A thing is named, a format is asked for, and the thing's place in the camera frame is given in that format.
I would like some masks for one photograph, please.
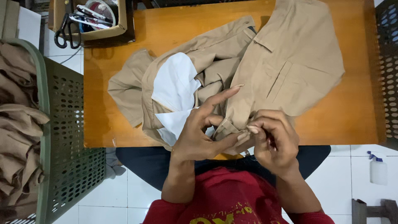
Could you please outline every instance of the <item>brown fabric pile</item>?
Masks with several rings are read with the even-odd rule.
[[[0,42],[0,223],[36,213],[40,125],[36,67],[24,48]]]

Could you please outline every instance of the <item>perforated basket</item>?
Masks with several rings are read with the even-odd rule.
[[[48,58],[29,42],[9,44],[27,49],[36,65],[40,110],[50,121],[43,127],[37,213],[9,224],[53,223],[105,178],[105,148],[83,146],[83,75]]]

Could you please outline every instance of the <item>white spray bottle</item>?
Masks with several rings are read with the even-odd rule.
[[[368,151],[370,163],[371,183],[378,185],[387,185],[387,163],[383,161],[385,155],[379,152]]]

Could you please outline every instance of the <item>wooden table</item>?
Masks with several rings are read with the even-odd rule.
[[[379,84],[375,9],[371,0],[325,0],[343,55],[345,75],[315,107],[296,118],[302,145],[371,144],[385,141]],[[252,15],[256,29],[268,21],[275,0],[255,0],[136,11],[137,41],[122,47],[84,49],[86,147],[159,145],[133,128],[107,93],[108,80],[132,52],[157,56],[211,29]]]

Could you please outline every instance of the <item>fingernail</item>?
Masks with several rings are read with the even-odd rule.
[[[239,136],[238,136],[238,141],[244,139],[246,136],[248,136],[248,134],[249,134],[249,133],[245,132],[245,133],[239,135]]]
[[[241,86],[244,86],[245,84],[239,84],[239,85],[235,85],[235,86],[232,86],[231,88],[238,88],[238,87],[241,87]]]
[[[247,126],[247,128],[248,128],[253,134],[257,134],[257,133],[258,133],[257,127],[255,127],[255,126]]]

